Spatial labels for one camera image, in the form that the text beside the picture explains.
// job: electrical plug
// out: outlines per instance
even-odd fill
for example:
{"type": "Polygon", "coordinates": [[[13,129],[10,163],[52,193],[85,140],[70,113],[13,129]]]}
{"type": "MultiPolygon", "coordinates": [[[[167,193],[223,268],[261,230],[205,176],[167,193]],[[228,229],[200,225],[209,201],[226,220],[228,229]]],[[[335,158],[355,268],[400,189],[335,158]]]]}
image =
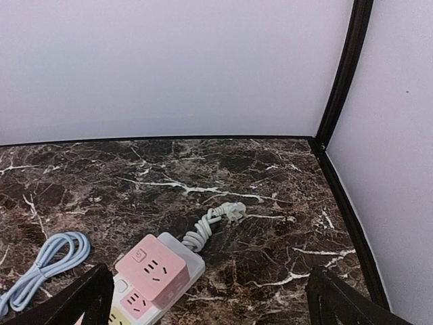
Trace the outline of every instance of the electrical plug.
{"type": "Polygon", "coordinates": [[[242,202],[226,202],[223,203],[220,207],[223,209],[224,214],[227,216],[229,223],[234,221],[236,224],[240,224],[244,219],[248,218],[248,215],[246,214],[246,206],[242,202]]]}

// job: marble surface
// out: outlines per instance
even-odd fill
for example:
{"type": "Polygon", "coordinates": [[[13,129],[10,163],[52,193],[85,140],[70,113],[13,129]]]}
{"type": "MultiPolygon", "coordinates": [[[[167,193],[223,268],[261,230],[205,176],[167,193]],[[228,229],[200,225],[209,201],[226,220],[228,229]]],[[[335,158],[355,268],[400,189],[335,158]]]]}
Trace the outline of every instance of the marble surface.
{"type": "Polygon", "coordinates": [[[76,230],[86,263],[48,280],[58,293],[98,262],[114,264],[146,234],[181,239],[210,207],[241,201],[201,252],[206,272],[161,324],[309,324],[309,271],[326,265],[367,296],[326,180],[304,140],[197,139],[0,148],[0,290],[47,237],[76,230]]]}

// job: coiled cable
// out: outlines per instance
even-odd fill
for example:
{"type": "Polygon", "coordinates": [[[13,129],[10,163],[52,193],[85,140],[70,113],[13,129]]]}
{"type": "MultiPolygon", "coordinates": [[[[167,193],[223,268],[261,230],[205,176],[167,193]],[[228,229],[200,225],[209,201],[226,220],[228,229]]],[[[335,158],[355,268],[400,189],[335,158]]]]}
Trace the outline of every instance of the coiled cable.
{"type": "Polygon", "coordinates": [[[194,225],[197,231],[187,232],[182,239],[182,244],[193,252],[200,252],[209,237],[212,236],[210,225],[220,221],[222,215],[226,215],[230,221],[238,223],[242,217],[248,217],[245,205],[240,202],[226,202],[215,209],[210,208],[207,214],[203,215],[203,217],[194,225]]]}
{"type": "Polygon", "coordinates": [[[65,272],[81,264],[91,250],[89,239],[80,232],[65,232],[48,238],[44,243],[33,266],[7,291],[0,296],[0,321],[9,311],[22,311],[48,278],[65,272]],[[53,257],[69,245],[68,254],[59,261],[49,264],[53,257]]]}

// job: white backdrop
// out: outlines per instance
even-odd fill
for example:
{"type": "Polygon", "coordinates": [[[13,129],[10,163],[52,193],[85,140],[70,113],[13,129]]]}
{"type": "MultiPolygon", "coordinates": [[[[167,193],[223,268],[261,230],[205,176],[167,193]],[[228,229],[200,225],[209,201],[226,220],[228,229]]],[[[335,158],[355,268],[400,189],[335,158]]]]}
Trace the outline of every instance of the white backdrop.
{"type": "Polygon", "coordinates": [[[314,135],[352,1],[0,1],[0,144],[314,135]]]}
{"type": "Polygon", "coordinates": [[[433,2],[375,1],[329,154],[395,313],[433,320],[433,2]]]}

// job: light blue cable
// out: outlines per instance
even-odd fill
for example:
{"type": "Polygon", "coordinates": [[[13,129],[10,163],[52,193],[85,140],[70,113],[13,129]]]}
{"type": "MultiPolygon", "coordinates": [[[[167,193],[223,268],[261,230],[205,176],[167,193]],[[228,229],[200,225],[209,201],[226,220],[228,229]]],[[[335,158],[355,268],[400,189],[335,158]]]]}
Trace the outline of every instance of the light blue cable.
{"type": "Polygon", "coordinates": [[[0,321],[9,311],[8,304],[15,311],[22,311],[27,307],[33,295],[48,278],[65,272],[81,264],[90,253],[90,242],[80,232],[65,232],[48,238],[44,243],[33,266],[10,288],[0,296],[0,321]],[[78,241],[75,250],[74,240],[78,241]],[[66,244],[69,244],[69,252],[59,261],[49,265],[66,244]]]}

